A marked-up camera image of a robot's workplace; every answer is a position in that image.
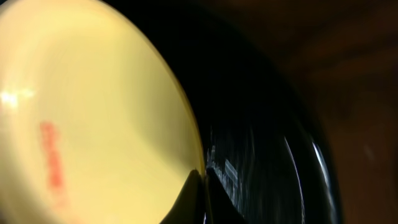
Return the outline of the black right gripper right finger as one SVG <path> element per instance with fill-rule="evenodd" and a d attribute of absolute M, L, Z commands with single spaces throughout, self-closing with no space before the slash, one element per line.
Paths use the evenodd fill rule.
<path fill-rule="evenodd" d="M 205 201 L 206 223 L 246 223 L 242 215 L 234 207 L 213 168 L 207 168 L 206 170 Z"/>

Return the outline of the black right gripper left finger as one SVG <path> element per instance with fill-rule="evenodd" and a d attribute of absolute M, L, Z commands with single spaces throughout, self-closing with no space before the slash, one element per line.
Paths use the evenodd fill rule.
<path fill-rule="evenodd" d="M 175 203 L 160 224 L 203 224 L 205 194 L 200 173 L 192 170 Z"/>

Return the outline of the yellow plate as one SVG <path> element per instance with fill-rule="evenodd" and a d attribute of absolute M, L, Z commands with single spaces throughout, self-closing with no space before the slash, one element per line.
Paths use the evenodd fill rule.
<path fill-rule="evenodd" d="M 182 87 L 102 1 L 1 5 L 1 213 L 7 223 L 160 223 L 204 171 Z"/>

